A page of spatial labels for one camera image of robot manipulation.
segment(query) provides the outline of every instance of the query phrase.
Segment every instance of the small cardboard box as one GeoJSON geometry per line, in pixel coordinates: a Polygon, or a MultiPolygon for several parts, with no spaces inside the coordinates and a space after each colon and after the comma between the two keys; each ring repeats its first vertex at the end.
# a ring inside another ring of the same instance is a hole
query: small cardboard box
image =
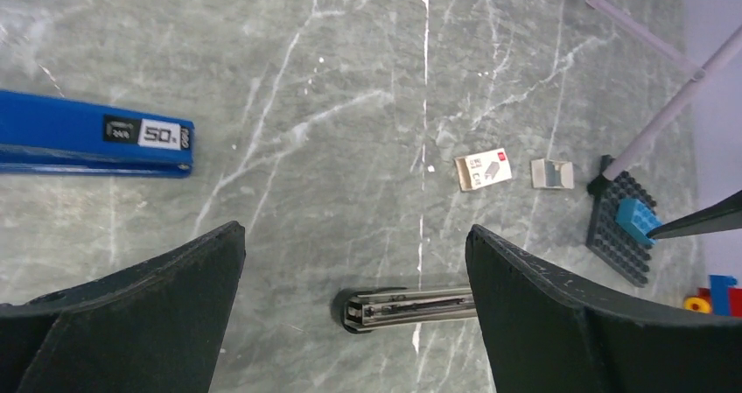
{"type": "Polygon", "coordinates": [[[531,180],[535,189],[574,189],[574,167],[569,161],[534,159],[531,161],[531,180]]]}
{"type": "Polygon", "coordinates": [[[513,178],[505,150],[480,152],[454,159],[462,192],[469,192],[513,178]]]}

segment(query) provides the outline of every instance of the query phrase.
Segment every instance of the lego brick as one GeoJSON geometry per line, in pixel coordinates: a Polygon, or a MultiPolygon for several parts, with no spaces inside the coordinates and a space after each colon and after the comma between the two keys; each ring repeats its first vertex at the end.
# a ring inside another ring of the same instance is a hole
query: lego brick
{"type": "Polygon", "coordinates": [[[729,289],[729,315],[742,317],[742,290],[739,288],[729,289]]]}
{"type": "MultiPolygon", "coordinates": [[[[611,164],[613,158],[601,158],[600,171],[611,164]]],[[[622,172],[599,196],[593,199],[592,215],[585,245],[596,256],[603,259],[622,277],[642,287],[648,282],[649,262],[652,246],[639,244],[616,223],[616,214],[622,199],[641,201],[653,213],[657,203],[629,174],[622,172]]]]}
{"type": "Polygon", "coordinates": [[[458,183],[463,192],[490,186],[513,178],[505,150],[492,150],[454,159],[458,183]]]}
{"type": "Polygon", "coordinates": [[[692,312],[711,313],[711,298],[687,297],[682,308],[692,312]]]}
{"type": "Polygon", "coordinates": [[[647,233],[662,225],[655,214],[640,200],[622,199],[616,223],[639,244],[654,245],[657,241],[647,237],[647,233]]]}
{"type": "Polygon", "coordinates": [[[731,316],[729,289],[737,284],[737,279],[723,275],[709,275],[711,307],[717,316],[731,316]]]}
{"type": "Polygon", "coordinates": [[[535,189],[574,189],[574,167],[569,161],[534,159],[531,161],[531,181],[535,189]]]}

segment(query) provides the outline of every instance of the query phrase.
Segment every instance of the stapler label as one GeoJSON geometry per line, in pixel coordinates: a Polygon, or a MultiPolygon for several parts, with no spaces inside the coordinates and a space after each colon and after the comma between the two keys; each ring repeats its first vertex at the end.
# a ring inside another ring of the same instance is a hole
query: stapler label
{"type": "Polygon", "coordinates": [[[190,150],[191,130],[177,123],[105,115],[103,140],[145,148],[190,150]]]}

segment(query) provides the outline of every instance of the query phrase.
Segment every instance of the lego baseplate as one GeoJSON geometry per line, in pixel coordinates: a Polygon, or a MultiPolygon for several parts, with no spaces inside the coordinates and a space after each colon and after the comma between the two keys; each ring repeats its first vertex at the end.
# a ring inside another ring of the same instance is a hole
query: lego baseplate
{"type": "MultiPolygon", "coordinates": [[[[600,159],[600,172],[612,161],[610,155],[604,155],[600,159]]],[[[649,250],[652,247],[639,244],[616,223],[619,204],[625,198],[640,200],[655,212],[657,202],[631,174],[622,172],[605,191],[595,196],[585,245],[622,277],[642,287],[648,282],[648,262],[652,260],[649,250]]]]}

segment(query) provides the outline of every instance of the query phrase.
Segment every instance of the blue lego brick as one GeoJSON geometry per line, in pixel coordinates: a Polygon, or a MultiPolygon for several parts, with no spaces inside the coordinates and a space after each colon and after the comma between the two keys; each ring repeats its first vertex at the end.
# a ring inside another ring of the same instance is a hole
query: blue lego brick
{"type": "Polygon", "coordinates": [[[662,225],[655,214],[637,199],[621,200],[616,223],[639,244],[644,245],[654,245],[657,242],[648,238],[647,233],[662,225]]]}
{"type": "Polygon", "coordinates": [[[737,285],[737,279],[723,275],[709,275],[711,309],[717,316],[731,316],[729,289],[737,285]]]}
{"type": "MultiPolygon", "coordinates": [[[[600,171],[604,171],[612,161],[610,156],[603,156],[600,171]]],[[[616,223],[619,204],[625,198],[638,199],[653,211],[657,206],[652,196],[631,174],[621,173],[605,191],[593,198],[585,245],[627,281],[642,287],[648,282],[649,263],[652,260],[649,250],[653,246],[639,244],[616,223]]]]}
{"type": "Polygon", "coordinates": [[[0,172],[186,177],[187,120],[0,90],[0,172]]]}

